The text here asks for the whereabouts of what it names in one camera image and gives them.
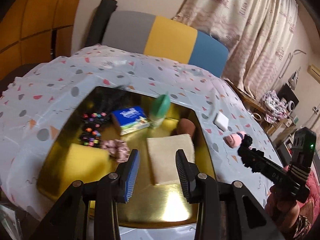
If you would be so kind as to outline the person right hand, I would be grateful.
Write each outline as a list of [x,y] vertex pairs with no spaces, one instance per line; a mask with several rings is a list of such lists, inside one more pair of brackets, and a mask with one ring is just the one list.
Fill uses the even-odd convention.
[[279,231],[289,232],[299,216],[299,205],[296,200],[285,199],[282,191],[276,185],[270,188],[270,192],[265,211],[272,218]]

